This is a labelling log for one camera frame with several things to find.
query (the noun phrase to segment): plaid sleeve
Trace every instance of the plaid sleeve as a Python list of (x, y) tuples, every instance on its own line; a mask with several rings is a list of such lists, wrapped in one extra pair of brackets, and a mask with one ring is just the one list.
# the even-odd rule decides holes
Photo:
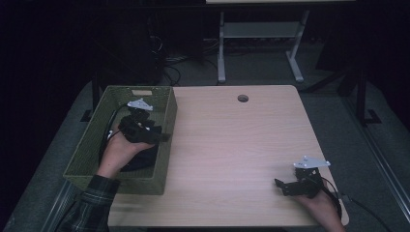
[(95, 175), (57, 231), (108, 231), (108, 215), (120, 182)]

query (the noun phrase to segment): wooden table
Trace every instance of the wooden table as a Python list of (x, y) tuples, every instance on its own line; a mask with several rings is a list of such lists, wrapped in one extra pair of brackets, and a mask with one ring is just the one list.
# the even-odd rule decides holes
[[(316, 224), (274, 183), (296, 181), (293, 163), (304, 155), (324, 159), (293, 86), (174, 90), (178, 113), (165, 194), (117, 194), (110, 226)], [(238, 101), (240, 95), (249, 101)], [(319, 169), (333, 182), (329, 168)], [(348, 222), (344, 207), (342, 222)]]

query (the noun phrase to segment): storage bin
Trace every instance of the storage bin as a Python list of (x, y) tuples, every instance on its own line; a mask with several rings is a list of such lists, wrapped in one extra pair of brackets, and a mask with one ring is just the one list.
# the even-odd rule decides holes
[[(64, 177), (80, 189), (86, 189), (99, 167), (99, 151), (103, 142), (104, 131), (113, 111), (124, 103), (143, 99), (154, 107), (149, 111), (150, 120), (161, 126), (162, 133), (170, 134), (166, 142), (161, 142), (154, 166), (143, 169), (120, 172), (117, 175), (121, 186), (119, 193), (161, 195), (164, 192), (172, 133), (177, 113), (177, 102), (172, 87), (153, 86), (108, 86), (93, 114), (91, 121), (73, 157), (64, 173)], [(126, 107), (118, 111), (114, 119), (119, 124), (130, 112)]]

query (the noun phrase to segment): person's right hand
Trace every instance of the person's right hand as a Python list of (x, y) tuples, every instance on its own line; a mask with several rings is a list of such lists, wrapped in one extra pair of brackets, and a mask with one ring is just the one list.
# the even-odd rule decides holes
[(332, 199), (323, 190), (320, 190), (316, 196), (309, 199), (305, 195), (293, 196), (293, 198), (307, 208), (310, 215), (321, 224), (328, 232), (346, 231), (341, 224), (340, 217), (337, 214)]
[(154, 147), (155, 144), (130, 143), (127, 138), (115, 127), (113, 135), (109, 138), (108, 144), (102, 156), (97, 175), (113, 179), (136, 154)]

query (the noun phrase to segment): black object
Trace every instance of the black object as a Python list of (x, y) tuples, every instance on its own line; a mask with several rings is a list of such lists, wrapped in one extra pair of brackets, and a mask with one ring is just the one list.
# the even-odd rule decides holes
[(131, 113), (132, 117), (139, 122), (145, 122), (150, 117), (150, 113), (140, 108), (129, 107), (129, 112)]
[[(162, 127), (153, 127), (150, 131), (154, 133), (161, 133)], [(157, 153), (159, 149), (159, 144), (155, 145), (154, 147), (141, 151), (131, 159), (131, 161), (125, 165), (121, 171), (122, 172), (129, 172), (138, 169), (142, 169), (145, 167), (153, 166), (157, 160)]]
[(306, 195), (308, 198), (313, 198), (324, 187), (317, 167), (295, 168), (295, 171), (297, 182), (285, 184), (275, 179), (275, 183), (277, 187), (282, 189), (283, 195)]
[(132, 115), (126, 116), (121, 120), (118, 129), (131, 143), (146, 142), (148, 144), (160, 143), (161, 134), (147, 129), (141, 122), (135, 120)]

